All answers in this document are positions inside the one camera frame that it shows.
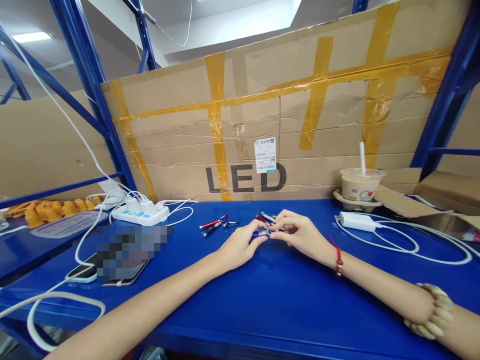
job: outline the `blue metal shelf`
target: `blue metal shelf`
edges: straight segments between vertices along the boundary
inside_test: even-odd
[[[125,3],[135,14],[143,45],[143,58],[141,60],[139,72],[145,71],[146,67],[148,67],[149,70],[154,70],[157,68],[157,64],[155,62],[154,52],[152,50],[147,24],[145,22],[142,0],[132,1],[133,2],[126,0]],[[118,177],[122,184],[126,185],[129,189],[137,190],[129,164],[120,144],[120,139],[115,130],[115,126],[110,115],[110,110],[100,87],[100,84],[106,82],[107,80],[102,68],[99,54],[95,47],[92,32],[90,31],[90,27],[82,7],[81,0],[50,0],[50,4],[71,52],[82,85],[85,89],[85,93],[89,98],[93,115],[86,108],[84,108],[57,80],[55,80],[55,78],[21,45],[17,43],[17,46],[31,64],[38,77],[42,79],[55,93],[57,93],[69,106],[71,106],[82,118],[84,118],[98,133],[103,136],[116,170],[116,173],[110,175],[110,177]],[[1,27],[0,41],[2,41],[15,56],[25,62],[20,52],[16,49],[13,43],[14,40],[12,40]],[[15,90],[18,90],[18,93],[24,100],[29,100],[30,96],[28,95],[27,90],[15,71],[15,68],[11,66],[10,62],[8,61],[6,51],[1,46],[0,58],[13,81],[13,85],[10,87],[1,103],[6,103]],[[74,184],[8,199],[0,202],[0,208],[7,208],[27,201],[41,199],[68,190],[81,188],[83,186],[98,183],[105,179],[105,176],[96,177]]]
[[[473,88],[480,81],[480,1],[473,0],[450,64],[428,116],[411,166],[421,178],[435,171],[442,155],[480,156],[480,149],[447,148]]]
[[[360,13],[367,10],[369,7],[369,0],[353,0],[352,14]]]
[[[25,85],[22,82],[22,79],[17,73],[17,70],[15,70],[15,67],[10,63],[7,51],[4,49],[4,47],[1,44],[0,44],[0,60],[3,63],[3,66],[5,67],[6,72],[8,73],[12,81],[12,85],[10,86],[8,91],[5,93],[5,95],[1,99],[0,105],[6,104],[7,101],[9,101],[12,95],[14,94],[15,90],[18,91],[18,94],[20,95],[23,101],[30,100],[30,95],[27,89],[25,88]]]
[[[123,2],[135,15],[136,25],[138,26],[138,31],[140,32],[143,56],[141,58],[141,64],[140,68],[138,69],[138,73],[143,73],[146,65],[148,66],[148,70],[155,70],[157,68],[157,63],[155,62],[152,43],[150,42],[149,29],[147,27],[144,15],[144,5],[142,4],[142,0],[123,0]]]

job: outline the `beaded bracelet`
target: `beaded bracelet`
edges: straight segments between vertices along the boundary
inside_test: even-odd
[[[342,270],[342,265],[344,264],[344,262],[342,261],[342,252],[340,251],[340,246],[337,246],[337,244],[335,244],[335,241],[332,235],[330,235],[330,241],[331,241],[331,244],[336,248],[338,259],[336,260],[335,271],[336,271],[336,277],[340,278],[342,276],[342,273],[344,272]]]
[[[425,324],[415,324],[406,318],[403,319],[405,325],[410,328],[415,334],[427,338],[429,340],[435,340],[444,336],[444,330],[447,330],[450,326],[450,322],[453,319],[452,311],[454,309],[454,303],[449,298],[447,293],[441,288],[428,283],[422,284],[417,282],[416,285],[427,290],[433,295],[435,299],[435,309],[433,315]]]

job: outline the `forearm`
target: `forearm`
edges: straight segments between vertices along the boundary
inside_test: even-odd
[[[337,253],[322,257],[322,263],[336,268]],[[341,252],[343,275],[415,324],[425,324],[433,314],[434,297],[430,292],[372,266],[344,251]],[[437,340],[462,359],[480,359],[480,316],[454,305],[453,319],[444,336]]]
[[[209,255],[145,289],[61,344],[46,359],[121,359],[220,273]]]
[[[337,252],[333,246],[331,249],[332,254],[324,257],[328,259],[324,265],[335,269]],[[434,298],[428,291],[344,251],[341,252],[341,259],[343,276],[367,290],[402,317],[415,324],[424,324],[432,315]]]

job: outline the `wooden bead bracelet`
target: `wooden bead bracelet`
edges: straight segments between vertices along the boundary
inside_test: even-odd
[[[450,322],[453,319],[452,311],[454,309],[454,303],[449,298],[447,293],[441,288],[428,283],[422,284],[417,282],[416,285],[427,290],[433,295],[435,299],[435,309],[433,315],[425,324],[415,324],[407,319],[403,319],[403,322],[409,327],[415,334],[427,338],[429,340],[435,340],[444,336],[444,330],[447,330],[450,326]]]

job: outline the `white straw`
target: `white straw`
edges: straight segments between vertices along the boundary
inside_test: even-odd
[[[363,141],[360,143],[360,166],[361,173],[366,174],[367,168],[365,167],[365,144]]]

